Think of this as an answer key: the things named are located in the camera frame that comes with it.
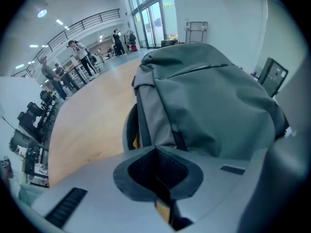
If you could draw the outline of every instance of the standing person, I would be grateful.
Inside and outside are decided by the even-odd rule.
[[[78,56],[79,60],[81,61],[81,64],[83,65],[83,67],[85,68],[87,73],[89,74],[90,80],[94,79],[94,77],[93,77],[89,67],[94,70],[95,77],[99,76],[95,67],[92,65],[92,63],[90,62],[90,60],[87,56],[86,46],[84,46],[82,43],[76,42],[76,41],[69,41],[68,46],[72,48],[73,55]]]
[[[47,65],[47,57],[42,57],[40,59],[40,63],[42,64],[42,68],[41,68],[41,72],[42,74],[49,80],[51,81],[53,87],[55,88],[55,90],[58,92],[59,96],[63,99],[66,100],[67,94],[66,92],[63,90],[63,87],[60,83],[60,78],[55,74],[55,72],[53,72],[53,69],[50,68]]]
[[[115,44],[116,47],[118,49],[118,51],[121,53],[121,55],[126,54],[122,45],[122,42],[120,41],[120,36],[118,35],[118,33],[120,32],[120,30],[114,30],[113,31],[113,39],[115,40]]]
[[[73,81],[73,79],[71,78],[71,76],[68,73],[65,73],[64,69],[62,67],[59,66],[58,63],[55,64],[56,67],[56,75],[61,77],[64,75],[63,77],[63,82],[65,84],[65,86],[67,86],[69,89],[75,88],[77,91],[80,90],[79,86],[76,84],[75,81]]]

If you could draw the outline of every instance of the round ceiling light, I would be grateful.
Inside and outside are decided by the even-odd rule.
[[[47,10],[40,10],[37,14],[38,18],[44,17],[47,13]]]

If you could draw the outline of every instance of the railing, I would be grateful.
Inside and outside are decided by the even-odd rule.
[[[38,66],[38,63],[40,63],[40,59],[44,56],[47,56],[51,54],[54,50],[56,50],[60,45],[62,45],[65,41],[69,39],[73,39],[75,35],[78,33],[84,31],[85,29],[88,29],[90,27],[93,27],[96,24],[107,22],[113,19],[120,18],[119,9],[114,10],[108,10],[105,12],[101,12],[99,14],[95,14],[93,16],[87,17],[69,27],[69,30],[64,30],[61,33],[59,33],[57,36],[55,36],[52,40],[50,40],[45,48],[42,48],[40,52],[35,56],[33,59],[34,63],[31,63],[28,65],[28,67],[25,69],[28,75],[32,76],[35,72],[36,67]],[[21,74],[22,72],[25,72],[25,70],[22,70],[18,73],[15,73],[12,76],[16,76],[18,74]]]

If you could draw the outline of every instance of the cable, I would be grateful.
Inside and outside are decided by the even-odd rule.
[[[2,119],[3,119],[4,121],[6,121],[6,123],[7,123],[8,125],[10,125],[10,126],[12,127],[13,130],[16,130],[7,120],[5,120],[4,117],[2,117]]]

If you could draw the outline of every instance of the person wearing white shirt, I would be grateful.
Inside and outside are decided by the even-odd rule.
[[[91,80],[94,77],[93,77],[89,67],[94,70],[95,77],[99,76],[99,74],[97,73],[95,67],[92,65],[92,63],[90,62],[90,60],[89,60],[89,58],[87,56],[86,46],[84,46],[80,42],[72,41],[72,40],[68,42],[68,46],[72,48],[73,55],[74,56],[78,56],[78,58],[81,61],[81,64],[83,65],[83,67],[85,68],[87,73],[89,74]]]

